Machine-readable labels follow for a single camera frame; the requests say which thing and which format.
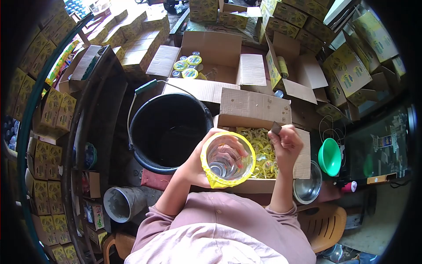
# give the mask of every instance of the green plastic bowl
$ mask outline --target green plastic bowl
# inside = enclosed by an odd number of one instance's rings
[[[318,163],[323,172],[334,177],[340,171],[341,153],[337,142],[328,138],[324,140],[318,152]]]

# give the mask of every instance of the black bucket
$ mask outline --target black bucket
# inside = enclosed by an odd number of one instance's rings
[[[210,111],[192,96],[169,93],[154,97],[130,124],[135,159],[149,171],[173,174],[212,127]]]

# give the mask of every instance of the hand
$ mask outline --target hand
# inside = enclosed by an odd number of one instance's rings
[[[278,135],[269,131],[268,137],[274,146],[277,166],[282,174],[293,173],[293,166],[303,147],[294,125],[284,125]]]
[[[188,182],[191,185],[196,185],[203,188],[211,188],[208,178],[205,175],[204,170],[202,169],[202,163],[200,159],[202,147],[205,142],[214,134],[219,132],[226,132],[226,130],[219,128],[211,128],[210,131],[205,135],[203,140],[198,143],[196,148],[193,150],[189,158],[183,163],[176,171],[173,177],[179,177],[181,180]],[[243,145],[238,142],[236,137],[233,137],[231,142],[227,142],[227,145],[237,150],[241,156],[247,156],[248,153],[243,148]],[[223,153],[229,152],[230,148],[224,146],[219,147],[220,151]]]

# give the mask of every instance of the person's left hand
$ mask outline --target person's left hand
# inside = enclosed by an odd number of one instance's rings
[[[180,177],[183,181],[186,181],[191,185],[203,188],[211,188],[210,183],[208,182],[208,178],[206,177],[205,172],[202,168],[200,155],[205,142],[211,136],[219,132],[226,132],[226,130],[219,128],[211,128],[210,131],[205,135],[203,140],[198,143],[198,145],[193,150],[189,158],[185,161],[185,163],[183,163],[177,169],[173,177]],[[230,147],[236,149],[241,156],[247,155],[245,149],[243,148],[243,145],[238,142],[236,137],[233,137],[233,141],[228,142],[227,144],[230,145]]]

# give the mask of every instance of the bucket handle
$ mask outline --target bucket handle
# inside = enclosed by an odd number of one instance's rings
[[[130,132],[129,132],[129,121],[130,121],[130,113],[132,112],[132,108],[133,108],[133,104],[135,103],[136,96],[139,95],[139,94],[141,94],[142,92],[145,92],[145,91],[147,91],[147,90],[149,90],[151,88],[154,88],[155,86],[157,86],[157,84],[159,82],[164,82],[167,85],[173,86],[173,87],[175,87],[177,89],[180,89],[180,90],[184,91],[185,93],[187,93],[188,95],[192,96],[196,101],[199,102],[199,105],[202,107],[202,110],[204,111],[204,113],[207,112],[205,110],[204,105],[201,103],[201,101],[199,101],[198,98],[196,98],[193,94],[189,93],[185,89],[182,89],[180,87],[177,87],[177,86],[175,86],[173,84],[169,84],[168,82],[163,81],[163,80],[154,79],[154,80],[152,80],[150,82],[147,82],[146,84],[140,86],[138,89],[135,90],[135,95],[133,96],[132,104],[130,105],[129,113],[127,114],[127,135],[129,136],[129,150],[134,150],[135,149],[135,147],[133,145],[132,137],[131,137]]]

